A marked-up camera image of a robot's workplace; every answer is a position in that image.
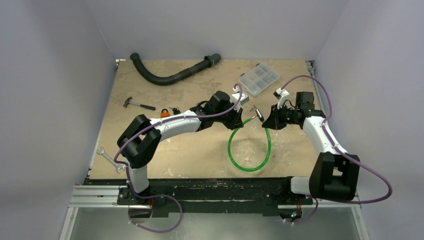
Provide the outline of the green cable lock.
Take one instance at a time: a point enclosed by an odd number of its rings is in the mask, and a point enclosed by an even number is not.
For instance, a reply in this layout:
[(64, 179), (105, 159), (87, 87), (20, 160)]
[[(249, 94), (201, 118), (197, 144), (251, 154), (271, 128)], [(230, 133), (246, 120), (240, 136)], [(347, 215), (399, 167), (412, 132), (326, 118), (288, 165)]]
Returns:
[(270, 130), (261, 128), (264, 118), (259, 114), (243, 121), (244, 128), (236, 128), (229, 135), (226, 154), (231, 168), (242, 174), (258, 173), (271, 160), (273, 143)]

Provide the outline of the black head key bunch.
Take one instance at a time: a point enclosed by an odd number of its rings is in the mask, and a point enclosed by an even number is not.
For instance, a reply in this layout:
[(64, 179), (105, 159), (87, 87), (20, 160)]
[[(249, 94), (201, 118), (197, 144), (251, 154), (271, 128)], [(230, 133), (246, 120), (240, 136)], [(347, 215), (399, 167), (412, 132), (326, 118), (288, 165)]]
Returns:
[(179, 115), (181, 113), (178, 107), (169, 107), (169, 109), (172, 111), (173, 115)]

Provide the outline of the orange black padlock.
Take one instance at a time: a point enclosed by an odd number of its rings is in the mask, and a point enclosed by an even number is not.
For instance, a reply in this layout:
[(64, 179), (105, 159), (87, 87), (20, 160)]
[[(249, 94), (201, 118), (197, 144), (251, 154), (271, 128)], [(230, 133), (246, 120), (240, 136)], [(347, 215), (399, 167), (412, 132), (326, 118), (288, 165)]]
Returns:
[(163, 109), (161, 110), (160, 117), (161, 117), (161, 118), (166, 118), (166, 117), (169, 117), (169, 116), (170, 116), (170, 113), (169, 113), (168, 109), (163, 108)]

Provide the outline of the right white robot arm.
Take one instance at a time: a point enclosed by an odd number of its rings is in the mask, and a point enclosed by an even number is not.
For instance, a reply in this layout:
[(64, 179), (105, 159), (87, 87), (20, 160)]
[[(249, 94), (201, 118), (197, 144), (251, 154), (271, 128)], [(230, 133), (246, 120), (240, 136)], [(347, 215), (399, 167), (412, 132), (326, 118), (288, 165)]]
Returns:
[(297, 92), (292, 107), (285, 105), (290, 95), (286, 90), (277, 89), (273, 94), (278, 102), (271, 106), (262, 127), (281, 130), (287, 125), (298, 125), (311, 139), (318, 154), (309, 177), (292, 177), (290, 184), (281, 189), (282, 200), (292, 204), (300, 195), (331, 201), (353, 200), (360, 167), (344, 157), (347, 151), (337, 147), (337, 141), (329, 139), (332, 133), (326, 129), (324, 112), (315, 108), (314, 94)]

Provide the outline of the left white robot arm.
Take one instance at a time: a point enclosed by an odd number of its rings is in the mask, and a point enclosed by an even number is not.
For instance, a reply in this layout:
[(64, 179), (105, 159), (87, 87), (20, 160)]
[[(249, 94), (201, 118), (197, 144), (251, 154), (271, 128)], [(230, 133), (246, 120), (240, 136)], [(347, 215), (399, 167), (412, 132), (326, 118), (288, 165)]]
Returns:
[(227, 129), (243, 127), (242, 105), (249, 96), (242, 92), (228, 95), (217, 91), (205, 103), (198, 103), (189, 110), (174, 116), (147, 118), (138, 115), (117, 140), (119, 154), (128, 162), (128, 181), (132, 186), (129, 197), (138, 205), (149, 199), (147, 165), (160, 142), (169, 138), (195, 133), (221, 123)]

